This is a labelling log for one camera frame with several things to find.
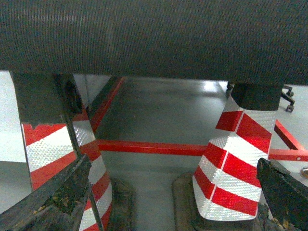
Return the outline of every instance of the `caster wheel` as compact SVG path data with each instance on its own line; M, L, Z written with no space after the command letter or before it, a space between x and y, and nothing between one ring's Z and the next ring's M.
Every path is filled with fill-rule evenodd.
M286 95L292 97L292 96L294 96L294 92L293 92L293 91L288 91L288 92L286 93Z
M286 111L287 112L292 112L294 110L294 106L293 105L288 105Z

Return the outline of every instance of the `red metal bar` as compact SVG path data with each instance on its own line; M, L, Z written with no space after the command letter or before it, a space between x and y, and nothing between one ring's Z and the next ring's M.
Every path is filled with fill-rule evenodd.
M101 151L202 156L206 145L97 140Z
M276 120L275 132L282 139L282 141L293 150L305 150L305 148L294 138L294 136L279 122Z
M110 91L110 93L107 96L107 99L105 101L102 102L102 104L100 105L99 109L97 110L97 112L95 113L94 117L91 119L90 123L93 129L93 132L95 132L98 128L98 126L101 123L101 120L103 119L103 117L105 116L109 106L111 105L112 100L114 99L115 95L118 93L121 85L124 82L124 77L122 77L118 83L116 84L116 86Z
M308 161L308 150L271 149L269 159Z

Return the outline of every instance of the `gray concrete floor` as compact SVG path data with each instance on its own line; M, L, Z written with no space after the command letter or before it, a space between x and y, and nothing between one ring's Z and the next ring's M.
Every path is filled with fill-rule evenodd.
M0 213L31 193L26 163L0 161Z
M166 143L208 143L226 103L226 82L154 78L126 79L98 131L98 139ZM295 109L278 119L308 149L308 88L294 87ZM273 148L287 147L278 136ZM171 183L193 172L199 157L104 152L110 175L136 190L136 230L175 229ZM284 163L300 181L298 162ZM31 192L25 163L0 162L0 212Z

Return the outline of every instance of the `black fabric cover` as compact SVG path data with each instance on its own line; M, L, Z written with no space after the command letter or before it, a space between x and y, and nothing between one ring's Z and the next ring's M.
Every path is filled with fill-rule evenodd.
M0 0L0 69L308 84L306 0Z

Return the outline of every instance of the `reflective tape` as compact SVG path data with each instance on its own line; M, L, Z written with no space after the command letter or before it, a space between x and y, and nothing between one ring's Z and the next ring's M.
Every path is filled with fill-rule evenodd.
M88 204L85 208L85 213L89 213L88 210L95 206L99 213L98 220L106 229L111 212L112 186L85 109L82 114L73 118L73 126L81 152L88 155L91 161L89 181L93 185L92 192L95 204ZM86 219L84 223L87 225L82 226L81 228L84 229L80 230L96 229L96 220L87 216L84 219Z
M256 216L257 163L268 158L274 125L275 112L245 110L230 96L193 177L202 217L235 221Z
M79 230L87 230L90 227L91 229L89 230L99 230L92 208L88 208L83 212Z
M66 124L22 124L33 189L37 189L72 163L76 156Z

